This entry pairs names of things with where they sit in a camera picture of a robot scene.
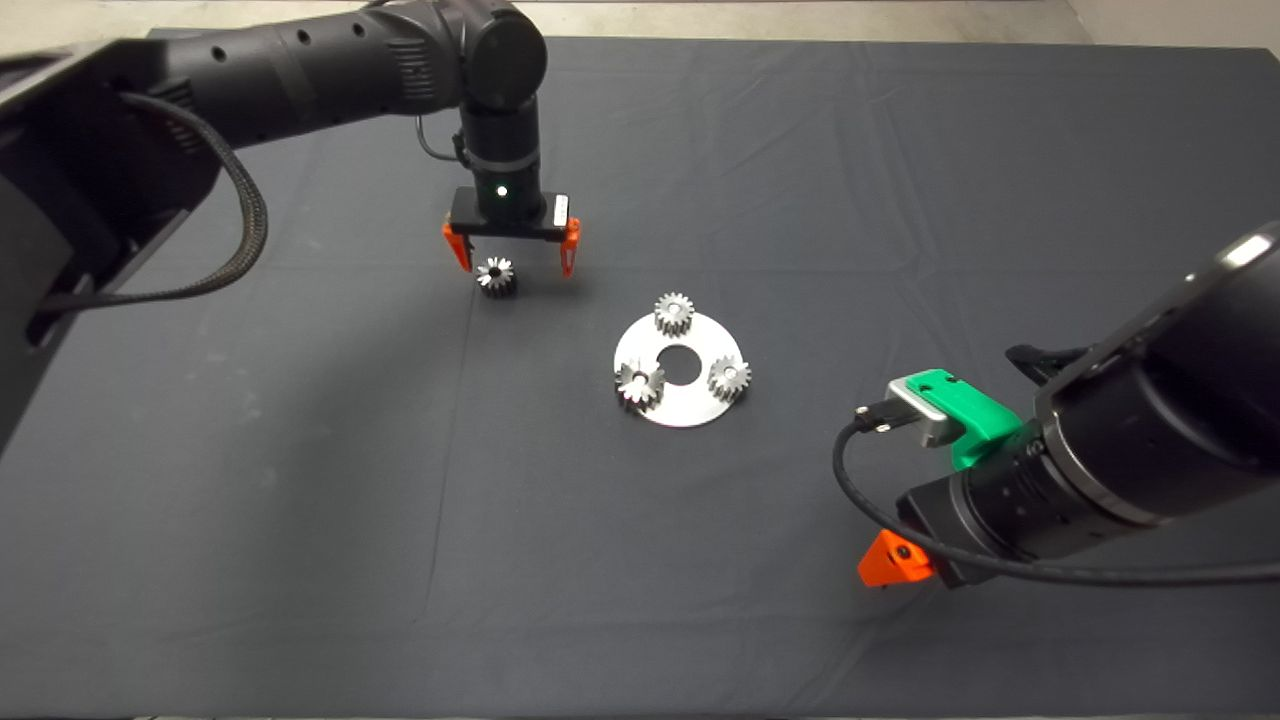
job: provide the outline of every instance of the center hole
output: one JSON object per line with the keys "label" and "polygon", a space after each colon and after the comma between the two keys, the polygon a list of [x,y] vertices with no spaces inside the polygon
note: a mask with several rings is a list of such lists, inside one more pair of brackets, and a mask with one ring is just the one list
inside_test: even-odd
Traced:
{"label": "center hole", "polygon": [[667,373],[667,382],[673,386],[686,386],[703,372],[703,361],[698,359],[698,354],[684,345],[672,345],[659,352],[658,364]]}

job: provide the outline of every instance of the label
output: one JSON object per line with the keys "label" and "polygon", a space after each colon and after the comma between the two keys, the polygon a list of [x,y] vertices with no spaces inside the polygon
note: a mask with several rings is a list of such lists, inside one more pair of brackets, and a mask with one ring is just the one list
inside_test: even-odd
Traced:
{"label": "label", "polygon": [[568,224],[568,196],[557,195],[556,208],[552,210],[552,224],[562,228]]}

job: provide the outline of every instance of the circular metal plate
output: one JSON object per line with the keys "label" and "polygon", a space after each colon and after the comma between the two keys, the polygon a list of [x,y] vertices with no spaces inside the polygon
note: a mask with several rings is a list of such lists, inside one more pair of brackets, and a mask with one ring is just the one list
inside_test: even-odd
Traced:
{"label": "circular metal plate", "polygon": [[618,348],[613,351],[613,372],[617,373],[623,363],[631,360],[640,360],[644,366],[652,368],[658,364],[658,355],[663,350],[680,345],[692,350],[701,361],[698,378],[686,386],[668,382],[662,391],[662,400],[653,407],[641,410],[640,414],[669,428],[692,428],[719,418],[732,405],[716,397],[707,386],[712,363],[726,355],[742,357],[737,342],[724,325],[707,315],[695,314],[684,334],[667,337],[658,329],[650,313],[622,333]]}

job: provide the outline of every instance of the metal gear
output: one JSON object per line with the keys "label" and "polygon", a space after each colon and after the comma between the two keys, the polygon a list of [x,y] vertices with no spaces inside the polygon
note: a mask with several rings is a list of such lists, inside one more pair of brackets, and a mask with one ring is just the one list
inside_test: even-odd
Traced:
{"label": "metal gear", "polygon": [[637,411],[648,410],[662,400],[662,389],[667,384],[666,373],[659,365],[645,372],[639,360],[623,363],[613,380],[622,404]]}
{"label": "metal gear", "polygon": [[680,336],[694,322],[694,301],[680,292],[667,292],[653,304],[653,319],[667,336]]}
{"label": "metal gear", "polygon": [[707,374],[707,384],[716,393],[716,397],[732,402],[751,384],[751,366],[732,355],[726,355],[712,363],[710,373]]}
{"label": "metal gear", "polygon": [[506,258],[489,258],[476,265],[476,284],[489,297],[504,297],[516,292],[516,266]]}

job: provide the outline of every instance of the gear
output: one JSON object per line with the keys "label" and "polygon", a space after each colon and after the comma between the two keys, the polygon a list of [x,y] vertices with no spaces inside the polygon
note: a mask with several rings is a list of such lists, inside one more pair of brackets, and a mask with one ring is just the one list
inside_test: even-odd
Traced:
{"label": "gear", "polygon": [[732,355],[726,355],[712,363],[707,384],[710,386],[716,397],[732,402],[751,384],[751,366]]}
{"label": "gear", "polygon": [[694,301],[678,292],[664,293],[653,304],[653,319],[663,334],[684,334],[694,322]]}
{"label": "gear", "polygon": [[630,410],[648,410],[662,400],[662,388],[667,384],[666,373],[658,365],[645,372],[640,361],[623,363],[613,377],[618,388],[618,398]]}
{"label": "gear", "polygon": [[506,258],[489,258],[476,266],[476,284],[489,297],[503,297],[516,292],[516,266]]}

